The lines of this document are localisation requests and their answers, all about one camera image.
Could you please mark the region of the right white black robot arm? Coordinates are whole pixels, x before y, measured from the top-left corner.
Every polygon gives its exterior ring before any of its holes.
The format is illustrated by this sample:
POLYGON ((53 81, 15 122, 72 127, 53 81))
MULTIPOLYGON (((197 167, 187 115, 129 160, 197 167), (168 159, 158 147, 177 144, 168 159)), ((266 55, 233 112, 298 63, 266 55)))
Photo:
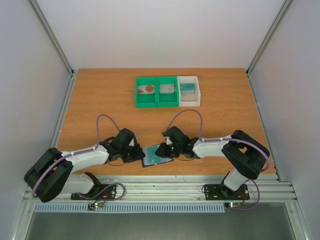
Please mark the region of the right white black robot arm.
POLYGON ((233 169, 227 173, 217 187, 218 195, 224 200, 234 197, 248 180, 256 180, 260 173, 270 167, 270 152, 242 130, 220 138, 189 138, 173 126, 163 132, 166 142, 159 145, 155 154, 161 158, 180 155, 188 159, 225 157, 233 169))

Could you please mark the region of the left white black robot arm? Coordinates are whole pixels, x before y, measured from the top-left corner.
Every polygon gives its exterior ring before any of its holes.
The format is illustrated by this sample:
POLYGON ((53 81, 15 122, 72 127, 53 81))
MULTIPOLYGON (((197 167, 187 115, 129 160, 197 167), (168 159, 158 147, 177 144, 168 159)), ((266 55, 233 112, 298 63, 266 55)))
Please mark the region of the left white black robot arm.
POLYGON ((106 198, 111 185, 103 185, 92 173, 85 172, 71 178, 74 172, 95 165, 104 165, 122 159, 124 163, 145 157, 135 134, 123 128, 97 145, 78 151, 59 151, 52 147, 37 160, 24 175, 25 183, 32 189, 32 197, 47 203, 60 194, 75 194, 83 200, 106 198))

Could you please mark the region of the teal VIP card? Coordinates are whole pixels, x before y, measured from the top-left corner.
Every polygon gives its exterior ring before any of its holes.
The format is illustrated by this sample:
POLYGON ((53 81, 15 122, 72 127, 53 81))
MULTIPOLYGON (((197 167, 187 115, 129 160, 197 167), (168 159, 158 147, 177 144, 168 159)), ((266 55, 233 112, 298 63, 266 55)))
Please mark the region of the teal VIP card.
POLYGON ((160 164, 160 157, 155 154, 155 151, 158 149, 158 147, 159 145, 143 147, 145 157, 142 159, 142 166, 144 168, 160 164))
POLYGON ((194 83, 180 83, 179 88, 182 94, 193 94, 196 91, 196 86, 194 83))

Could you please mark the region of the blue leather card holder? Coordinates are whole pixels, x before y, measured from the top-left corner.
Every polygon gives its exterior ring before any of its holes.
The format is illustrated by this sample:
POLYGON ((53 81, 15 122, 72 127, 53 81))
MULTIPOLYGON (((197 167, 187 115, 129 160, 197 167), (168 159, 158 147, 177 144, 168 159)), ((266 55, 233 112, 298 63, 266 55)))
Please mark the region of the blue leather card holder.
POLYGON ((166 164, 174 161, 173 158, 163 158, 156 155, 156 150, 159 148, 159 146, 160 145, 158 144, 142 148, 142 152, 145 154, 145 157, 141 160, 143 168, 166 164))

